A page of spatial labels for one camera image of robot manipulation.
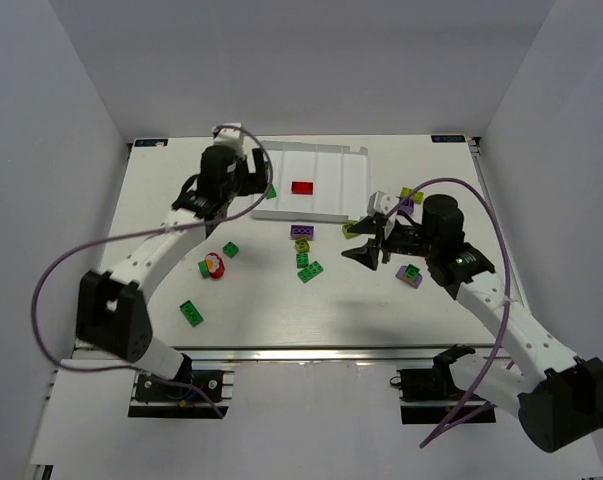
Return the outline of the purple 2x3 brick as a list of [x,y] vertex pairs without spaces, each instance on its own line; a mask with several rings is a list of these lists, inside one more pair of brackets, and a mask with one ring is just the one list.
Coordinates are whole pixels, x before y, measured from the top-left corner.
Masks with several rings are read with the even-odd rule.
[[314,227],[312,225],[292,225],[290,227],[290,238],[297,240],[300,238],[307,238],[312,240],[314,238]]

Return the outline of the lime brick near purple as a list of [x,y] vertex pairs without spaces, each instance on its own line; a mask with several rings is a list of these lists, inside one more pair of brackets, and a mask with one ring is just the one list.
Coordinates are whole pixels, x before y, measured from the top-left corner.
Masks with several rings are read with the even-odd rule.
[[308,253],[310,244],[307,238],[300,238],[295,241],[295,249],[298,253]]

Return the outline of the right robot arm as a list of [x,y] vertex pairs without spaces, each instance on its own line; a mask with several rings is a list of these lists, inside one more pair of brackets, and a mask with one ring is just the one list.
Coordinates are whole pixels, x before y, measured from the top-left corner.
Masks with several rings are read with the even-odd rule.
[[390,210],[385,193],[370,197],[366,217],[352,228],[369,238],[344,257],[371,270],[393,254],[424,258],[435,283],[490,331],[517,368],[492,367],[473,348],[454,346],[433,361],[444,392],[474,390],[517,418],[546,453],[602,429],[603,362],[578,356],[511,299],[494,265],[466,241],[457,201],[427,197],[418,225],[400,223]]

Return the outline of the green brick on purple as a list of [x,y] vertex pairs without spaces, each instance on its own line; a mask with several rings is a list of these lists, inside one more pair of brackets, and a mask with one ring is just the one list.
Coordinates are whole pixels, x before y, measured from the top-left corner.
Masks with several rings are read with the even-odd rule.
[[416,279],[420,275],[420,269],[412,264],[405,268],[404,276],[409,279]]

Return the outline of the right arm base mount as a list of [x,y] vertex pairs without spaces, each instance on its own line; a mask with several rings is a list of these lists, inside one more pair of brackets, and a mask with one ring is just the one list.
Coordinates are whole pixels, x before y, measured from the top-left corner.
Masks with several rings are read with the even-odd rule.
[[400,392],[403,425],[436,426],[462,398],[464,391],[452,382],[449,366],[476,350],[455,345],[436,355],[427,368],[404,368],[390,378],[389,384]]

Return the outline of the green 2x4 brick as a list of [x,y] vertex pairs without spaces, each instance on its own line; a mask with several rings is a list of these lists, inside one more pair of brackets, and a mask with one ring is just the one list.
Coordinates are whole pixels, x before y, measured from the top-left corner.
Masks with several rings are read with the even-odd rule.
[[308,266],[299,270],[297,273],[298,278],[303,282],[307,283],[312,279],[316,278],[319,274],[324,271],[324,268],[318,261],[310,263]]

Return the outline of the lime 2x4 brick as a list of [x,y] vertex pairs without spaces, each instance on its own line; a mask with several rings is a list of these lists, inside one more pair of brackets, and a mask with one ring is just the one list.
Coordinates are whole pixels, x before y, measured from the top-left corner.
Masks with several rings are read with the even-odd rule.
[[399,195],[400,199],[403,198],[408,198],[411,202],[414,202],[415,204],[421,205],[423,202],[423,198],[424,198],[424,193],[422,191],[413,191],[412,188],[409,187],[403,187],[401,189],[400,195]]

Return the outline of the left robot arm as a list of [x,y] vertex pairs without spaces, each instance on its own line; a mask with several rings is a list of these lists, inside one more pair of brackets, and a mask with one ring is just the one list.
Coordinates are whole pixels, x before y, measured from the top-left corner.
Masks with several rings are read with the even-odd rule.
[[235,198],[269,190],[273,168],[266,151],[257,147],[251,157],[253,169],[239,147],[206,148],[199,172],[182,185],[160,231],[105,272],[91,270],[82,277],[75,328],[79,340],[172,388],[189,385],[191,358],[155,336],[147,302],[177,263],[227,219]]

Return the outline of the dark label sticker right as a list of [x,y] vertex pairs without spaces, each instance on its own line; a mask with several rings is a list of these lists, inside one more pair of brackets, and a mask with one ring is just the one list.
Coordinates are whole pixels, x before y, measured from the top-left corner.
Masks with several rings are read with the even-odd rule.
[[464,135],[459,134],[433,134],[430,136],[433,143],[465,143]]

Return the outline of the red 2x4 brick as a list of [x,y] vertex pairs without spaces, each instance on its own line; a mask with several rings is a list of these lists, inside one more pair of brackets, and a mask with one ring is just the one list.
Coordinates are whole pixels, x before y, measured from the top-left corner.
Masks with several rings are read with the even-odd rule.
[[309,181],[292,181],[291,193],[294,195],[312,195],[314,193],[314,184]]

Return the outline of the green 2x3 brick front left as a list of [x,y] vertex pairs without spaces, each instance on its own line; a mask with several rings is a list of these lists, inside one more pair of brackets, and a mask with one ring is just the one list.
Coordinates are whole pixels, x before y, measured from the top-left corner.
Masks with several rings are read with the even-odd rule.
[[197,327],[204,321],[203,316],[190,300],[182,303],[179,310],[191,327]]

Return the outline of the purple curved brick with print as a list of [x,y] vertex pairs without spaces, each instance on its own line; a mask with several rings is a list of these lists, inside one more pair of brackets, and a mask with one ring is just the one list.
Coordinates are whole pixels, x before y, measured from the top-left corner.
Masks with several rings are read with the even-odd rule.
[[396,277],[399,280],[401,280],[401,281],[407,283],[408,285],[412,286],[413,288],[418,288],[420,286],[421,282],[422,282],[422,279],[423,279],[422,274],[421,274],[421,270],[420,270],[420,275],[416,279],[409,279],[409,278],[406,278],[404,276],[404,272],[405,272],[406,266],[407,265],[402,265],[399,268],[399,270],[396,273]]

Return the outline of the red flower brick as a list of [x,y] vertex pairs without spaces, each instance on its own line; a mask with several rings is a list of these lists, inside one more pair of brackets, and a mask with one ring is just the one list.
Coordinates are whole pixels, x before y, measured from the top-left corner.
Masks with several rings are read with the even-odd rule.
[[215,252],[210,252],[204,257],[206,275],[212,279],[220,279],[225,274],[223,259]]

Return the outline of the green 2x2 brick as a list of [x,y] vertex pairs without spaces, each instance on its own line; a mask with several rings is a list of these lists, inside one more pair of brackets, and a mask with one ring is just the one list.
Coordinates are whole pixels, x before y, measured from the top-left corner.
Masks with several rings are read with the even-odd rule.
[[223,248],[223,253],[229,258],[234,258],[240,251],[239,247],[233,242],[227,242]]
[[273,199],[277,197],[276,189],[273,185],[267,190],[266,199]]
[[299,269],[306,268],[309,265],[309,255],[307,252],[296,254],[296,266]]

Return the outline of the dark label sticker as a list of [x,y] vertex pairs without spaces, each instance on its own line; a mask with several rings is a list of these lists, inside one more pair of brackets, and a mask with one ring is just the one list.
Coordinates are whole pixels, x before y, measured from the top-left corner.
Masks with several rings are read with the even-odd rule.
[[433,143],[465,143],[464,135],[459,134],[433,134],[430,136]]
[[167,139],[136,139],[133,146],[135,148],[156,148],[165,147],[168,144]]

